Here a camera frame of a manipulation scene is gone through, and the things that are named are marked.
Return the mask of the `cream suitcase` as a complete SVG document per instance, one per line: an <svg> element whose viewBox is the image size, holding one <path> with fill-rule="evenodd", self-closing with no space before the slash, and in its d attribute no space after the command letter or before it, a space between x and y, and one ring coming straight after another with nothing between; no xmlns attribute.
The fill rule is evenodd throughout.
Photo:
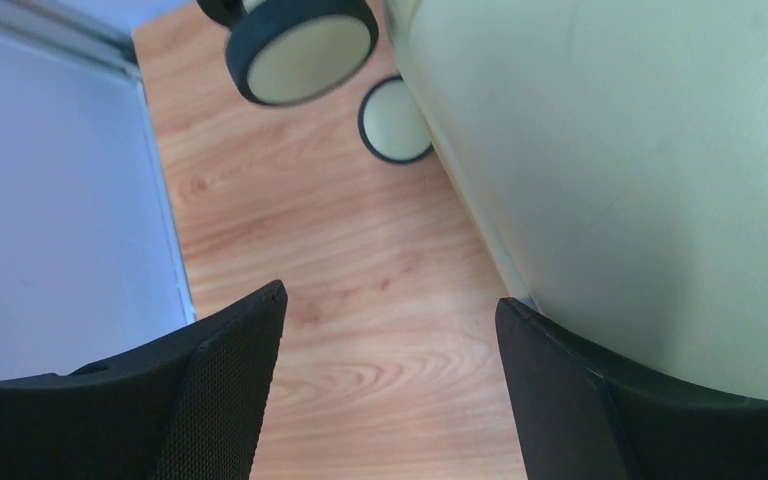
<svg viewBox="0 0 768 480"><path fill-rule="evenodd" d="M768 1L203 1L239 93L298 105L381 36L366 136L434 148L511 295L768 400Z"/></svg>

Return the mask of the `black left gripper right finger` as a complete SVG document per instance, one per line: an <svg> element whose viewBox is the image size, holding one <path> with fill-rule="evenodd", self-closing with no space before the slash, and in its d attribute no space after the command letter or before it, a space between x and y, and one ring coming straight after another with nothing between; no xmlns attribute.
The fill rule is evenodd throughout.
<svg viewBox="0 0 768 480"><path fill-rule="evenodd" d="M768 401L640 365L514 298L495 325L531 479L768 479Z"/></svg>

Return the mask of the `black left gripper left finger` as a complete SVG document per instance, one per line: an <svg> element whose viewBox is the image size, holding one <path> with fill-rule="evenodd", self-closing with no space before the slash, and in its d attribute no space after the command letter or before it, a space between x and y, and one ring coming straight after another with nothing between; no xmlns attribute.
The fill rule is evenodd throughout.
<svg viewBox="0 0 768 480"><path fill-rule="evenodd" d="M246 479L287 310L272 281L67 374L0 381L0 479Z"/></svg>

